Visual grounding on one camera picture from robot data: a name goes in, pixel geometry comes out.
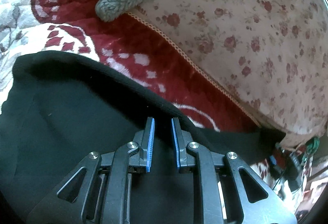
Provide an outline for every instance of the pink flower pattern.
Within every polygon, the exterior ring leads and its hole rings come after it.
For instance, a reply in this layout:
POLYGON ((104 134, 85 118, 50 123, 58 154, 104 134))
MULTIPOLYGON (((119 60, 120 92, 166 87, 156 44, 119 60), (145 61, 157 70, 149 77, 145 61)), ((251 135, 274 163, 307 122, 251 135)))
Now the pink flower pattern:
POLYGON ((263 124, 287 132, 283 144, 325 132, 324 0, 147 0, 132 12, 165 32, 263 124))

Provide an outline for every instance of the black cloth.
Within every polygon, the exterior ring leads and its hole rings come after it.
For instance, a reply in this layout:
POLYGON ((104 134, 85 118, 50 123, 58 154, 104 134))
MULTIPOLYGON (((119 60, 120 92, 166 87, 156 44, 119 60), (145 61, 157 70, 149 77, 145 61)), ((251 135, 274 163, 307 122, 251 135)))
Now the black cloth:
POLYGON ((2 210, 23 221, 89 152, 115 151, 144 128, 148 116, 156 126, 152 167, 133 176, 131 223, 192 223, 193 179, 176 171, 172 117, 211 151, 234 150, 249 164, 272 151, 272 143, 261 143, 260 132, 196 128, 168 101, 83 56, 24 55, 17 58, 13 76, 0 115, 0 200, 2 210))

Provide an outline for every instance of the wire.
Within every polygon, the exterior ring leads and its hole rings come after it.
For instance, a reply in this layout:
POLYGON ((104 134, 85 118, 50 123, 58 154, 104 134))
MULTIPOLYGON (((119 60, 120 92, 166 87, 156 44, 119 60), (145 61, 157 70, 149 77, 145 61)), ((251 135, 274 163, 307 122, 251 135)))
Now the wire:
POLYGON ((278 183, 281 182, 283 176, 284 176, 284 173, 285 173, 286 169, 284 169, 284 171, 282 172, 282 174, 280 175, 280 177, 278 178, 277 182, 274 184, 274 187, 272 188, 272 190, 275 189, 275 187, 278 185, 278 183))
POLYGON ((282 146, 281 146, 281 148, 284 149, 284 150, 287 150, 287 151, 290 151, 290 152, 293 152, 293 153, 294 153, 294 152, 297 151, 298 148, 300 148, 301 145, 304 145, 304 143, 299 143, 299 144, 296 146, 296 148, 292 148, 292 147, 282 147, 282 146))

